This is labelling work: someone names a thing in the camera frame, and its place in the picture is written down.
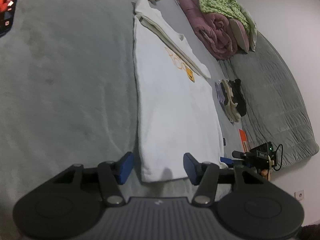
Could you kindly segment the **white t-shirt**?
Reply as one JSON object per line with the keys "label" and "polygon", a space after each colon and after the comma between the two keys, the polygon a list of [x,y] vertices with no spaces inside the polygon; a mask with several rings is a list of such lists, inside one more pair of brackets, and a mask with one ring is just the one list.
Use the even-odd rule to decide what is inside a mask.
{"label": "white t-shirt", "polygon": [[221,127],[210,73],[148,0],[137,0],[134,60],[142,180],[186,177],[183,156],[219,164]]}

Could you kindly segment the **orange card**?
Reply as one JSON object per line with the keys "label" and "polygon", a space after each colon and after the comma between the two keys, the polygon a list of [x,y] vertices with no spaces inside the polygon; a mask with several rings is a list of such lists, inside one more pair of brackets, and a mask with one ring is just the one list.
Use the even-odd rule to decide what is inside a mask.
{"label": "orange card", "polygon": [[246,133],[242,129],[239,129],[239,135],[244,152],[249,152],[250,147],[247,141]]}

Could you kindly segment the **grey quilted mat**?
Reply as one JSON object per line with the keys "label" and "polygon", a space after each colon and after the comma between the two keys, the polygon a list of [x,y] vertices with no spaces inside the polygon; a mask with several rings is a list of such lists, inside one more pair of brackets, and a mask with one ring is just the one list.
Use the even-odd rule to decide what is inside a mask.
{"label": "grey quilted mat", "polygon": [[247,114],[241,123],[251,148],[279,146],[278,162],[292,166],[319,152],[298,85],[287,64],[261,33],[255,52],[218,61],[229,80],[241,80]]}

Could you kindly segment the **beige folded garment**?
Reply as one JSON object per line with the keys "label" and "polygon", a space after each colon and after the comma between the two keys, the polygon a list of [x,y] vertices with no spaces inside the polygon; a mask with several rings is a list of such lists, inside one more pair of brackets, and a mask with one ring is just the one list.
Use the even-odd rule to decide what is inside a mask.
{"label": "beige folded garment", "polygon": [[227,80],[222,80],[221,85],[223,88],[222,91],[224,92],[224,95],[225,95],[224,106],[225,106],[226,114],[228,115],[231,122],[239,122],[241,119],[241,115],[236,109],[236,107],[238,106],[238,103],[233,101],[233,92],[232,92],[231,86],[229,85]]}

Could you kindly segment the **black folded garment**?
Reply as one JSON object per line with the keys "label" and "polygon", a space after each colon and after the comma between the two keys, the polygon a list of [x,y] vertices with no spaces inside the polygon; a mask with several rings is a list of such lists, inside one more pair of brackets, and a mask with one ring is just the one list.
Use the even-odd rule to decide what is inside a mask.
{"label": "black folded garment", "polygon": [[235,79],[234,81],[228,81],[229,86],[231,87],[233,96],[232,101],[237,103],[236,110],[240,116],[245,116],[247,114],[246,100],[241,92],[241,80]]}

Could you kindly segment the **lavender folded garment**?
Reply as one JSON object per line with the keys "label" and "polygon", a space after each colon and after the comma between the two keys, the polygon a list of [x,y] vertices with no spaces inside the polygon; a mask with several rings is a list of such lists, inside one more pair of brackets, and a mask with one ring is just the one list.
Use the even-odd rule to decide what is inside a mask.
{"label": "lavender folded garment", "polygon": [[217,98],[218,101],[222,107],[222,110],[224,111],[224,113],[226,114],[227,118],[229,119],[229,121],[233,124],[234,120],[232,118],[232,116],[230,115],[229,111],[226,108],[226,104],[229,103],[228,97],[226,96],[226,92],[223,88],[222,83],[220,82],[216,82],[215,83],[215,89],[216,89],[216,93],[217,93]]}

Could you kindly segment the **pink white pillow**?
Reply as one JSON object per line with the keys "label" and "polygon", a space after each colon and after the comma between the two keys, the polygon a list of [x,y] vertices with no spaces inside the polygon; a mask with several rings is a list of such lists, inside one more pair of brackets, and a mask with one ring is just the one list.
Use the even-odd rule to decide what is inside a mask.
{"label": "pink white pillow", "polygon": [[234,18],[229,19],[229,24],[231,26],[231,30],[236,39],[238,46],[245,52],[249,52],[249,38],[244,29],[243,24]]}

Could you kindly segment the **pink quilt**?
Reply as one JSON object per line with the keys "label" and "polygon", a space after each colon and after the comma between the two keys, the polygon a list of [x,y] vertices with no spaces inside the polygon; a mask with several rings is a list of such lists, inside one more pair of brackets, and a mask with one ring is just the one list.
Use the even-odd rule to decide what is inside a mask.
{"label": "pink quilt", "polygon": [[202,13],[199,0],[179,0],[179,4],[194,33],[213,57],[225,60],[238,51],[229,20],[224,15]]}

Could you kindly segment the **pale green pillow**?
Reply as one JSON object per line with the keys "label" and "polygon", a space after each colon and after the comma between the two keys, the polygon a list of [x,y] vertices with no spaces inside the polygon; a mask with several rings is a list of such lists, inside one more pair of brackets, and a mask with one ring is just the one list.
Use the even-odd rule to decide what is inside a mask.
{"label": "pale green pillow", "polygon": [[241,4],[239,4],[236,0],[229,0],[231,2],[231,9],[236,9],[236,12],[233,12],[232,18],[239,20],[245,28],[245,31],[249,38],[249,45],[253,52],[256,49],[257,42],[257,33],[258,28],[255,20],[253,20],[249,11],[246,10]]}

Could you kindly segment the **green patterned blanket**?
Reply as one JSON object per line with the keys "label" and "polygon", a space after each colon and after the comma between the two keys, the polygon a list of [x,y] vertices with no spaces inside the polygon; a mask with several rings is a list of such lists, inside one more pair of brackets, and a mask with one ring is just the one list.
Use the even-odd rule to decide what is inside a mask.
{"label": "green patterned blanket", "polygon": [[199,6],[202,13],[218,13],[240,21],[246,33],[250,33],[249,22],[236,0],[199,0]]}

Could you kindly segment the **smartphone screen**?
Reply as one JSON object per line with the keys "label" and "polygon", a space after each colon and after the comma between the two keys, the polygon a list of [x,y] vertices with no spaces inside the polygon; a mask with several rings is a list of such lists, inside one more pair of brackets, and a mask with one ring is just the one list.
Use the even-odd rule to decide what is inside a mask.
{"label": "smartphone screen", "polygon": [[12,28],[17,0],[1,0],[1,37]]}

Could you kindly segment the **wall socket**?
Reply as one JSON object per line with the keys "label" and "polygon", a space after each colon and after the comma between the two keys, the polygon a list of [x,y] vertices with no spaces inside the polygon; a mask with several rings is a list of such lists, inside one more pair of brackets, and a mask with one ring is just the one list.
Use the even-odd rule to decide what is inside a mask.
{"label": "wall socket", "polygon": [[305,192],[304,192],[304,190],[296,191],[296,192],[294,193],[294,196],[295,196],[296,200],[301,201],[301,200],[303,200],[304,197],[305,197]]}

